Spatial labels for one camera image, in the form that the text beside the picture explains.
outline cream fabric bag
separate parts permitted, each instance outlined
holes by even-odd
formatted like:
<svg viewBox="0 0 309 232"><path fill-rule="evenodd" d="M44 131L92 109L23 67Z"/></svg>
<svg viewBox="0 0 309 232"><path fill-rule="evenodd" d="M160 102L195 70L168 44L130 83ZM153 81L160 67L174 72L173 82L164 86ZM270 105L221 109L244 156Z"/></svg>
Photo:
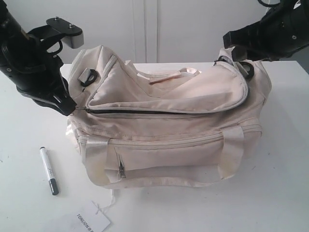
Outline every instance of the cream fabric bag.
<svg viewBox="0 0 309 232"><path fill-rule="evenodd" d="M222 49L226 62L202 73L148 74L106 47L82 50L69 77L78 108L67 134L90 180L119 189L205 187L232 177L261 136L271 82L262 63L250 60L254 76L246 80L249 71L231 61L231 51ZM98 73L87 87L85 69Z"/></svg>

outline robotic arm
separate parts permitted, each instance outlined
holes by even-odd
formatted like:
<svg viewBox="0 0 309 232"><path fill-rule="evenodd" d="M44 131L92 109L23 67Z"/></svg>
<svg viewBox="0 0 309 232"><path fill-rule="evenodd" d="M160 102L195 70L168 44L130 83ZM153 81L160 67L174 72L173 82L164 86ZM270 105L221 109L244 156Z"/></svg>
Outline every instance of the robotic arm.
<svg viewBox="0 0 309 232"><path fill-rule="evenodd" d="M258 1L272 8L259 22L223 37L225 48L235 47L234 61L278 60L309 45L309 0L281 0L273 5ZM23 96L68 116L76 103L61 76L58 53L62 41L71 48L83 45L83 31L58 17L46 23L25 33L0 0L0 70ZM56 43L59 49L48 53Z"/></svg>

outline table surface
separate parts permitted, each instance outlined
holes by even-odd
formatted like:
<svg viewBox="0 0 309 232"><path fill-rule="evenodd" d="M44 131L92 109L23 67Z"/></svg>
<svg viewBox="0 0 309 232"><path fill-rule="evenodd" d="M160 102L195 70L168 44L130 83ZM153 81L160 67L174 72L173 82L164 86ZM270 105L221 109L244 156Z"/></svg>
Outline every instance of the table surface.
<svg viewBox="0 0 309 232"><path fill-rule="evenodd" d="M142 71L212 63L137 64ZM309 76L295 61L265 63L273 83L261 113L256 155L235 177L208 188L117 190L109 232L309 231ZM68 75L70 65L61 71ZM101 207L110 190L93 185L65 136L66 117L17 93L0 74L0 231L38 232L88 201ZM49 149L60 194L52 196L39 154Z"/></svg>

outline white marker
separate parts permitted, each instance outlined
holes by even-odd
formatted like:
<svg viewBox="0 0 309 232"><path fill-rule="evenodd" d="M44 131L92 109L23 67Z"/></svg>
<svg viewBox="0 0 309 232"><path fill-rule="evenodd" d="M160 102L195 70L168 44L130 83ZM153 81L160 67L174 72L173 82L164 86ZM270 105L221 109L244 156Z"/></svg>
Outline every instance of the white marker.
<svg viewBox="0 0 309 232"><path fill-rule="evenodd" d="M49 186L50 189L52 191L53 195L57 195L59 193L58 187L57 187L57 183L56 183L56 179L53 173L53 169L50 166L50 162L46 153L46 149L45 147L41 147L40 148L40 154L43 160L43 164L44 164L44 168L47 174L47 178L48 178L48 182L49 182Z"/></svg>

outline paper tag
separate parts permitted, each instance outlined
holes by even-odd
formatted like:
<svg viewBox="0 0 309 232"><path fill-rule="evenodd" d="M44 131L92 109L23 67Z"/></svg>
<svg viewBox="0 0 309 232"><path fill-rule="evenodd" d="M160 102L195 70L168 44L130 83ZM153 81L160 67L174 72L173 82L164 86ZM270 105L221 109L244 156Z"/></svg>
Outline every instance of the paper tag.
<svg viewBox="0 0 309 232"><path fill-rule="evenodd" d="M88 203L76 213L64 215L49 221L44 232L102 232L111 222L92 203Z"/></svg>

